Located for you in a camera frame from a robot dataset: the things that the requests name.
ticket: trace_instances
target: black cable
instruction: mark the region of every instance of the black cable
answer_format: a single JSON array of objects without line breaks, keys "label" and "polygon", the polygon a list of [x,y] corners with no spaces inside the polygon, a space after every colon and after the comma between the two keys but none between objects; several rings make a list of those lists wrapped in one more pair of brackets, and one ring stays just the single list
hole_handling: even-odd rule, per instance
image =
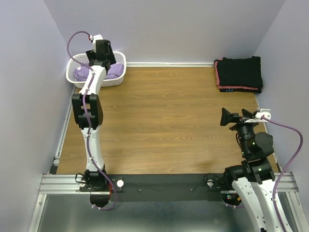
[{"label": "black cable", "polygon": [[85,181],[77,181],[77,180],[76,180],[78,175],[81,175],[82,177],[84,177],[84,175],[83,175],[83,174],[81,174],[81,173],[77,173],[77,174],[75,175],[75,182],[76,182],[76,183],[78,183],[78,184],[86,184],[86,182],[85,182]]},{"label": "black cable", "polygon": [[208,174],[204,175],[204,177],[203,177],[203,181],[204,181],[205,183],[207,183],[207,181],[205,180],[205,177],[206,177],[207,175],[208,175]]},{"label": "black cable", "polygon": [[238,144],[238,146],[239,146],[239,147],[240,147],[240,149],[241,149],[241,146],[240,146],[240,144],[239,144],[239,140],[238,140],[238,133],[236,133],[236,134],[235,134],[235,137],[236,137],[237,144]]}]

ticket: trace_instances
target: white baseboard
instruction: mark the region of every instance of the white baseboard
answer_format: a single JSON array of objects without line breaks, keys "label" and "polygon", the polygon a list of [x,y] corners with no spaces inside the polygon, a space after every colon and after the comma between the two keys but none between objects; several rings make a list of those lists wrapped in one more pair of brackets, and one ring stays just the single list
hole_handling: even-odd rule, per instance
[{"label": "white baseboard", "polygon": [[213,67],[213,63],[127,62],[128,67]]}]

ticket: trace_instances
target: white knob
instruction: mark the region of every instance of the white knob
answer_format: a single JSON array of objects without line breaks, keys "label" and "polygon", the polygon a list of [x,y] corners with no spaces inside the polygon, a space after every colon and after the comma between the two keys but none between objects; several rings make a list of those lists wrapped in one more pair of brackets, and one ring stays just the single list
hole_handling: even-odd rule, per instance
[{"label": "white knob", "polygon": [[121,188],[123,185],[124,185],[124,181],[123,181],[123,180],[118,180],[118,181],[117,181],[117,186],[118,186],[118,187]]},{"label": "white knob", "polygon": [[208,185],[209,187],[212,187],[212,186],[213,186],[213,180],[208,180],[208,181],[207,181],[207,185]]}]

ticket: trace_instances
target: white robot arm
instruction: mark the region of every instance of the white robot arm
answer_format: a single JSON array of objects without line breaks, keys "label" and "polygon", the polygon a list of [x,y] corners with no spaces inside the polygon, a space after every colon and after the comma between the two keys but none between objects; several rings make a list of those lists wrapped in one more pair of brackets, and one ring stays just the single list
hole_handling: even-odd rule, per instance
[{"label": "white robot arm", "polygon": [[[72,105],[75,122],[79,124],[84,137],[87,154],[86,169],[90,172],[97,172],[98,169],[91,159],[95,161],[95,164],[100,170],[104,170],[104,162],[100,149],[100,127],[103,122],[103,111],[98,95],[107,70],[111,64],[115,63],[115,58],[112,54],[109,41],[104,40],[101,35],[90,37],[90,39],[92,40],[93,50],[87,51],[86,53],[89,59],[89,66],[91,66],[93,71],[90,70],[86,83],[79,94],[72,96]],[[82,102],[83,95],[85,94],[91,128],[89,128]]]},{"label": "white robot arm", "polygon": [[[265,132],[255,134],[253,130],[257,123],[267,122],[263,117],[271,118],[270,110],[258,108],[254,113],[250,113],[242,109],[242,113],[243,116],[240,116],[222,109],[221,126],[236,123],[230,130],[237,131],[237,142],[245,158],[241,162],[242,165],[225,169],[225,180],[231,183],[232,188],[241,197],[254,231],[291,232],[278,194],[276,193],[275,199],[272,199],[275,175],[267,160],[267,157],[274,152],[272,136]],[[274,201],[285,228],[282,227],[276,213]]]}]

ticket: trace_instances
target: metal sheet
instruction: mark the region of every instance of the metal sheet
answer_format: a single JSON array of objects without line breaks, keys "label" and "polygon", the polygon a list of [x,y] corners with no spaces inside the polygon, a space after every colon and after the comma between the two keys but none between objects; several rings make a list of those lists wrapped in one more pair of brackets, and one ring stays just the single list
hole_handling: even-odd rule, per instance
[{"label": "metal sheet", "polygon": [[220,202],[127,202],[92,209],[87,195],[48,195],[40,232],[252,232],[245,209]]}]

